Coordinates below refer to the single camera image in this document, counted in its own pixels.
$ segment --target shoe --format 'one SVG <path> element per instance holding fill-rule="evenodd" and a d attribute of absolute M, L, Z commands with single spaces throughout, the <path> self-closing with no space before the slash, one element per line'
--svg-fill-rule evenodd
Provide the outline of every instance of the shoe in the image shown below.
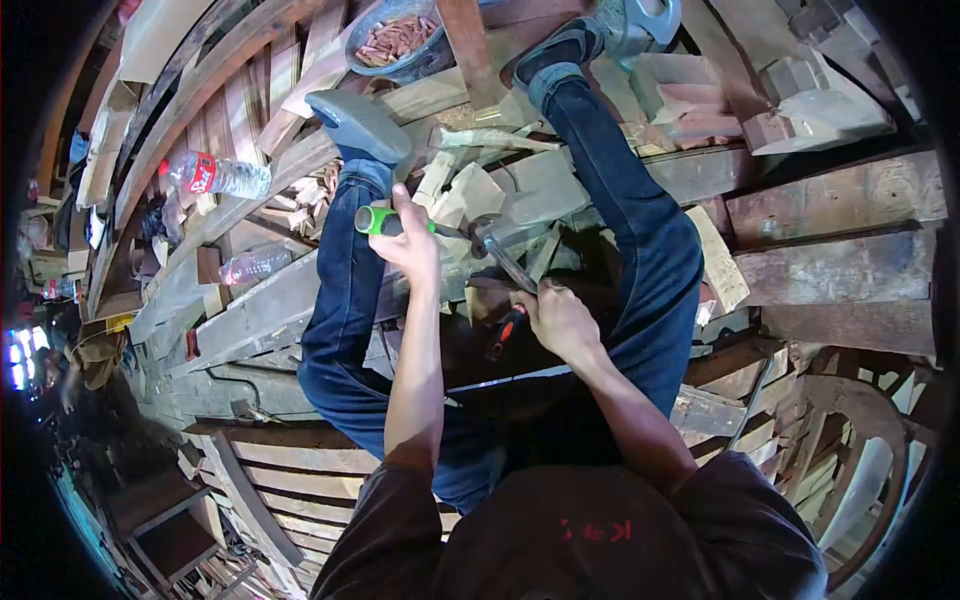
<path fill-rule="evenodd" d="M 600 56 L 603 47 L 604 33 L 600 23 L 588 16 L 578 16 L 520 59 L 514 69 L 514 86 L 526 91 L 545 67 L 558 62 L 590 62 Z"/>

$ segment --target red bottle label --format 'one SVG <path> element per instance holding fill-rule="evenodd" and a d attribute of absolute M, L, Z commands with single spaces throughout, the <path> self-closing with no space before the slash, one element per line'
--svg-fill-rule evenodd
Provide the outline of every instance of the red bottle label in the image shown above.
<path fill-rule="evenodd" d="M 217 161 L 213 155 L 206 152 L 197 152 L 197 171 L 190 181 L 190 191 L 194 194 L 205 194 L 213 186 L 213 176 L 217 174 Z"/>

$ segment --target wood shaving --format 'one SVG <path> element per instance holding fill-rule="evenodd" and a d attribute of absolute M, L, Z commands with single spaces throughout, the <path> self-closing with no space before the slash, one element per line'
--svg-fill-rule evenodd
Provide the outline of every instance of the wood shaving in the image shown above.
<path fill-rule="evenodd" d="M 436 30 L 433 21 L 415 14 L 387 19 L 373 25 L 354 56 L 368 67 L 387 66 L 420 48 Z"/>

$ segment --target red chisel handle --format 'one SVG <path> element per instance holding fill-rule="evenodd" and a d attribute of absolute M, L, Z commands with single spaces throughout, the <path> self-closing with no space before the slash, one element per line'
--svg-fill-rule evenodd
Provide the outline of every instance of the red chisel handle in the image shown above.
<path fill-rule="evenodd" d="M 499 360 L 503 355 L 503 349 L 507 344 L 507 340 L 509 340 L 516 329 L 523 324 L 526 318 L 527 307 L 524 306 L 522 302 L 516 302 L 510 308 L 510 313 L 507 315 L 507 318 L 500 324 L 500 328 L 497 329 L 496 337 L 493 338 L 493 343 L 487 349 L 487 360 Z"/>

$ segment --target hand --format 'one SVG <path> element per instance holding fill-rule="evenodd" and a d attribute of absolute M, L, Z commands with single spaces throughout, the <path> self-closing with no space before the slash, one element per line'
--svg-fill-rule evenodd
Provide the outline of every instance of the hand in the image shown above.
<path fill-rule="evenodd" d="M 544 348 L 568 365 L 592 351 L 606 353 L 600 342 L 600 327 L 580 299 L 569 289 L 542 279 L 535 298 L 527 292 L 516 295 L 527 308 L 530 326 Z"/>
<path fill-rule="evenodd" d="M 394 210 L 400 216 L 403 233 L 397 237 L 371 235 L 370 247 L 407 276 L 411 291 L 439 290 L 440 246 L 426 228 L 426 209 L 410 200 L 402 183 L 395 185 L 393 191 Z"/>

